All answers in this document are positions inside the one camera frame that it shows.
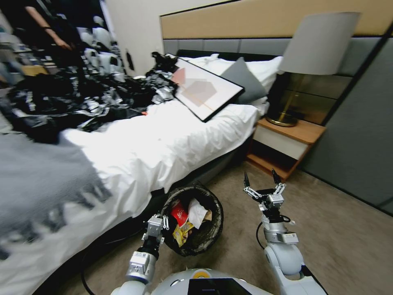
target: white bed sheet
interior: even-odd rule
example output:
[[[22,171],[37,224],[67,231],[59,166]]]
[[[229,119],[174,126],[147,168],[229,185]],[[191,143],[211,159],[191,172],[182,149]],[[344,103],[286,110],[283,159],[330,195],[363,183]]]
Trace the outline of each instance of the white bed sheet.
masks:
[[[202,123],[179,101],[151,106],[148,116],[110,123],[104,130],[68,129],[62,136],[80,146],[113,197],[91,197],[92,210],[65,205],[67,226],[57,233],[40,228],[43,239],[10,244],[0,261],[0,294],[32,294],[61,264],[105,231],[138,216],[151,191],[170,186],[193,170],[240,146],[260,113],[251,105],[230,104]]]

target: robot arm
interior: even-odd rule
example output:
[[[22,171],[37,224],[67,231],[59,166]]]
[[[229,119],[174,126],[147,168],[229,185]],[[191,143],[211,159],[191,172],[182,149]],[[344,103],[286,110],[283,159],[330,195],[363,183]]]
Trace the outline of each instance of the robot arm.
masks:
[[[245,173],[244,192],[259,203],[263,212],[262,223],[267,241],[264,252],[280,285],[281,295],[326,295],[323,287],[304,264],[303,256],[296,247],[299,242],[297,234],[288,231],[285,226],[290,219],[281,215],[279,209],[284,203],[282,192],[286,184],[281,183],[274,169],[272,173],[276,187],[262,191],[255,191],[250,187]],[[291,275],[299,275],[299,278],[286,278]]]
[[[147,292],[147,286],[153,280],[158,260],[158,249],[164,242],[161,230],[163,226],[167,227],[164,222],[165,218],[153,216],[148,221],[147,232],[143,235],[143,246],[135,251],[130,259],[129,268],[126,274],[127,282],[121,287],[116,288],[111,295],[144,295]]]

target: abstract artwork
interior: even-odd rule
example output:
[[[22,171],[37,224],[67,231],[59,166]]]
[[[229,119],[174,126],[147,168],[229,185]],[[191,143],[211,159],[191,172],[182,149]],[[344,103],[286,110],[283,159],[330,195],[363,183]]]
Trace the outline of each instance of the abstract artwork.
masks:
[[[176,66],[178,70],[172,76],[172,81],[179,85],[176,97],[203,122],[244,91],[243,87],[181,58]]]

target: red snack wrapper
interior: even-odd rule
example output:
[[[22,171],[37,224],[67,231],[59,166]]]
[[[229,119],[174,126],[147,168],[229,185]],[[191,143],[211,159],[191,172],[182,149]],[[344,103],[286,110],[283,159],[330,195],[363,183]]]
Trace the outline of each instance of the red snack wrapper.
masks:
[[[188,214],[179,200],[176,200],[172,205],[171,215],[176,218],[179,227],[185,225],[188,220]]]

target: carpet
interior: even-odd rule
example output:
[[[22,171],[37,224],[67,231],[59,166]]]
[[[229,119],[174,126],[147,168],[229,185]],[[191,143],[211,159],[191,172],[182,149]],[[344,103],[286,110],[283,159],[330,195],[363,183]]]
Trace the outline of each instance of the carpet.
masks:
[[[255,239],[260,211],[243,192],[244,171],[255,189],[274,186],[272,177],[243,162],[222,171],[207,187],[224,209],[222,236],[206,253],[181,257],[167,246],[152,288],[169,274],[186,268],[213,268],[245,279],[272,294],[279,288]],[[390,295],[393,290],[393,218],[301,171],[286,182],[281,213],[295,220],[289,230],[299,236],[306,265],[330,295]],[[86,271],[97,295],[110,294],[124,282],[128,262],[141,244],[137,235],[102,257]],[[262,231],[261,242],[264,244]],[[58,295],[85,295],[79,275],[59,282]]]

